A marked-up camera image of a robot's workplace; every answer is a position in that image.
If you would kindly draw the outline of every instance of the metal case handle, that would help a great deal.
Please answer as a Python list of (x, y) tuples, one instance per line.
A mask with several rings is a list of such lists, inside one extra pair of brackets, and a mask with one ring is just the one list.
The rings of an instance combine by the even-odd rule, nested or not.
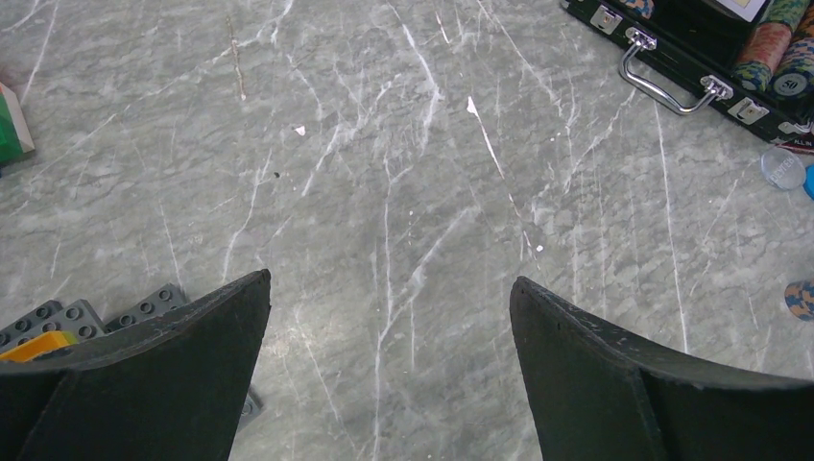
[(642, 50), (655, 50), (656, 39), (647, 36), (635, 27), (631, 27), (625, 31), (625, 36), (632, 45), (624, 56), (622, 56), (622, 60), (619, 62), (619, 75), (621, 75), (622, 78), (628, 83), (644, 91), (648, 96), (664, 104), (668, 109), (674, 111), (678, 115), (689, 115), (690, 113), (693, 113), (699, 109), (705, 108), (714, 100), (729, 99), (732, 97), (733, 92), (731, 86), (725, 84), (714, 75), (707, 75), (701, 78), (701, 85), (704, 87), (705, 93), (704, 97), (701, 98), (695, 104), (695, 106), (683, 106), (676, 100), (676, 98), (672, 97), (667, 91), (664, 91), (658, 85), (631, 72), (629, 65), (635, 54)]

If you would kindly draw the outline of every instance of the blue poker chip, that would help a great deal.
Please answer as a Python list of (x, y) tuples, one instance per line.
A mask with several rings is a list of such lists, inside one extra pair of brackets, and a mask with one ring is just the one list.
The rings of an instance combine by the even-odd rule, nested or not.
[(802, 190), (814, 200), (814, 165), (808, 165), (805, 169), (805, 182), (802, 184)]

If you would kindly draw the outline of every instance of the gray lego brick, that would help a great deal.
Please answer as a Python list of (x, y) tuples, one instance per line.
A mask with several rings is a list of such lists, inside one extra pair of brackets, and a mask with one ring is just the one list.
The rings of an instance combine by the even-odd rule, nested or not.
[(249, 393), (246, 395), (246, 401), (243, 402), (243, 411), (240, 414), (240, 422), (237, 424), (237, 430), (240, 431), (240, 429), (254, 421), (261, 411), (263, 411), (263, 404), (260, 398), (250, 388)]
[(17, 347), (21, 336), (31, 334), (33, 331), (40, 334), (39, 325), (60, 310), (62, 310), (62, 304), (57, 301), (48, 301), (0, 330), (0, 352)]
[(77, 300), (67, 305), (63, 310), (49, 317), (38, 328), (30, 330), (20, 336), (20, 341), (29, 341), (47, 331), (70, 331), (76, 336), (78, 342), (98, 338), (105, 335), (105, 325), (99, 320), (96, 311), (86, 300)]
[(186, 299), (186, 295), (172, 283), (167, 283), (140, 303), (108, 322), (105, 328), (108, 333), (111, 333), (157, 317), (187, 303), (189, 300)]

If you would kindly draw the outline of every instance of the yellow lego piece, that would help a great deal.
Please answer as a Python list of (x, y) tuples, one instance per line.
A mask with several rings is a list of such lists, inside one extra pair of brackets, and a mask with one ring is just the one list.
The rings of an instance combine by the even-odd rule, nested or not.
[(27, 362), (40, 354), (76, 343), (76, 337), (69, 331), (48, 331), (10, 351), (0, 353), (0, 360)]

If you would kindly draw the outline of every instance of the poker chip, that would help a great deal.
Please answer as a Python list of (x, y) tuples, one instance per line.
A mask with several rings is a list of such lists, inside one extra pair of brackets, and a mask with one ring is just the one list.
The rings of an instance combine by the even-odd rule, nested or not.
[(656, 4), (653, 3), (653, 0), (620, 0), (620, 1), (622, 2), (622, 5), (630, 8), (634, 12), (637, 12), (639, 15), (641, 15), (641, 17), (645, 19), (650, 19), (650, 16), (653, 15), (653, 12), (656, 8)]
[(749, 61), (737, 64), (732, 75), (748, 90), (766, 91), (772, 80), (772, 69), (762, 62)]
[(769, 89), (779, 100), (801, 99), (814, 90), (814, 38), (789, 46)]
[(814, 7), (805, 11), (800, 24), (797, 26), (797, 30), (794, 32), (792, 41), (798, 41), (804, 38), (814, 38)]
[(752, 91), (766, 91), (791, 41), (791, 29), (785, 24), (767, 22), (757, 26), (744, 46), (732, 76)]
[(783, 24), (790, 31), (794, 31), (803, 19), (806, 8), (808, 8), (807, 0), (776, 0), (760, 22)]
[(814, 321), (814, 280), (790, 283), (783, 298), (795, 317), (806, 322)]

